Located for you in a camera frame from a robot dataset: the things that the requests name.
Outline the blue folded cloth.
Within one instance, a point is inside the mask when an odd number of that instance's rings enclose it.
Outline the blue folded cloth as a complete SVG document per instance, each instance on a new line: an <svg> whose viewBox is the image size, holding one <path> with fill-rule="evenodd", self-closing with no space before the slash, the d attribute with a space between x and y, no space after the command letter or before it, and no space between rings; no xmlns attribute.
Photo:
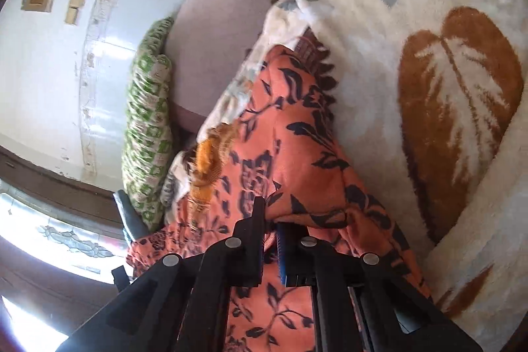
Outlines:
<svg viewBox="0 0 528 352"><path fill-rule="evenodd" d="M114 194L117 210L123 223L123 235L128 243L143 239L149 235L149 229L144 224L141 216L134 210L132 203L126 192L122 189Z"/></svg>

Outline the mauve bed headboard cushion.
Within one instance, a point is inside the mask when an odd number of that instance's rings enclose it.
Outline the mauve bed headboard cushion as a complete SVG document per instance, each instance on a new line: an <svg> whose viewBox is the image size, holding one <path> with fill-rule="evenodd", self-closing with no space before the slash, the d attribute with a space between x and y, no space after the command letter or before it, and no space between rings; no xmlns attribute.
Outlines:
<svg viewBox="0 0 528 352"><path fill-rule="evenodd" d="M164 47L171 120L195 133L259 37L275 0L185 0Z"/></svg>

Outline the cream leaf-pattern blanket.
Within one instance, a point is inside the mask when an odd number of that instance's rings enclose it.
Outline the cream leaf-pattern blanket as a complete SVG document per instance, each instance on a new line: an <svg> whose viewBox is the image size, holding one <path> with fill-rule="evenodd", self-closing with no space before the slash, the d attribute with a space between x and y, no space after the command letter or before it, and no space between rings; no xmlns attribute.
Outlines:
<svg viewBox="0 0 528 352"><path fill-rule="evenodd" d="M185 128L247 112L275 44L328 48L335 132L388 206L441 308L486 351L527 341L527 0L284 0L246 60L208 45L249 0L188 0L169 38Z"/></svg>

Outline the orange floral sweater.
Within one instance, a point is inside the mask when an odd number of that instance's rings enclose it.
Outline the orange floral sweater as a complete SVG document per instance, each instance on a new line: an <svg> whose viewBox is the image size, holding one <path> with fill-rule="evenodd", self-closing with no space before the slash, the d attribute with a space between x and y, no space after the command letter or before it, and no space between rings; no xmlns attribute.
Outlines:
<svg viewBox="0 0 528 352"><path fill-rule="evenodd" d="M180 156L191 188L174 203L169 225L132 243L127 261L135 275L167 254L198 255L227 238L260 197L269 221L303 224L342 254L377 254L429 294L405 235L333 135L317 67L317 57L305 60L287 47L268 52L243 114Z"/></svg>

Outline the green white patterned pillow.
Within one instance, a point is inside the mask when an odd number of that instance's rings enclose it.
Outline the green white patterned pillow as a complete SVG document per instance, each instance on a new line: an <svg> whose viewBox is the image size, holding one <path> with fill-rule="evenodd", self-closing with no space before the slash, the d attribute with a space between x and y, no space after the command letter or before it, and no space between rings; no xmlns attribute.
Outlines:
<svg viewBox="0 0 528 352"><path fill-rule="evenodd" d="M157 20L142 38L132 60L126 96L123 188L150 232L163 217L161 189L174 156L169 115L173 66L163 54L173 24L172 17Z"/></svg>

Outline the wall switch plate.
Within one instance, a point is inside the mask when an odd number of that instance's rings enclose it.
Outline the wall switch plate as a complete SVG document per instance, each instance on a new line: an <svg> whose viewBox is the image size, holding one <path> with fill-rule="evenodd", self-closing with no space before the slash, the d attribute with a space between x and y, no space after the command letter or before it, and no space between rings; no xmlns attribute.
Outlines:
<svg viewBox="0 0 528 352"><path fill-rule="evenodd" d="M68 25L76 25L81 9L86 0L69 0L64 22Z"/></svg>

